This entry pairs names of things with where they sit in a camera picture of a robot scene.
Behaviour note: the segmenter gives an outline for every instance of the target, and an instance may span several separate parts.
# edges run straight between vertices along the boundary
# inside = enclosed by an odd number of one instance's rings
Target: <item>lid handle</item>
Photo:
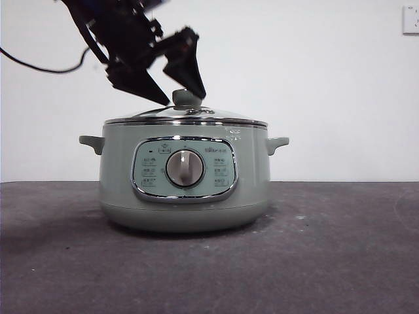
[[[199,109],[202,104],[202,99],[196,97],[188,90],[175,90],[172,97],[175,110]]]

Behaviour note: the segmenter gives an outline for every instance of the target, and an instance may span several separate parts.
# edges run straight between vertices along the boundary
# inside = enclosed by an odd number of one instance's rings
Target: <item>metal rim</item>
[[[238,119],[238,118],[213,118],[213,117],[205,117],[205,116],[173,116],[173,117],[147,117],[147,118],[117,118],[117,119],[110,119],[106,120],[105,124],[116,124],[116,123],[123,123],[125,125],[144,123],[144,125],[149,124],[161,124],[161,123],[169,123],[175,122],[178,124],[179,122],[194,122],[195,123],[221,123],[221,124],[236,124],[238,126],[262,126],[267,128],[268,124],[263,121],[257,120],[248,120],[248,119]]]

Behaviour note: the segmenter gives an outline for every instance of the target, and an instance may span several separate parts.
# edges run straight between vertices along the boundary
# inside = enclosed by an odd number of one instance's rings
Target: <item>silver knob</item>
[[[166,173],[179,186],[191,186],[199,181],[204,171],[201,157],[191,150],[180,150],[169,157]]]

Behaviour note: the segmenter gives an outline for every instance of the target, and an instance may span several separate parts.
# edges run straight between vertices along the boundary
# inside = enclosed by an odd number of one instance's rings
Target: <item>pot lid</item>
[[[197,122],[199,124],[218,123],[218,124],[251,124],[255,126],[267,127],[268,124],[262,121],[252,120],[246,116],[236,113],[210,109],[201,106],[202,100],[197,98],[188,90],[176,90],[173,92],[174,106],[164,107],[136,114],[134,116],[107,120],[105,124],[125,123],[135,124],[141,122],[145,124],[155,124],[158,122]]]

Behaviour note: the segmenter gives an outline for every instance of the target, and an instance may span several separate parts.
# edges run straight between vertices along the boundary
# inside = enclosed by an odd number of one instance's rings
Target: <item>gray carpet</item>
[[[1,309],[419,313],[419,183],[272,183],[239,229],[110,223],[97,183],[1,185]]]

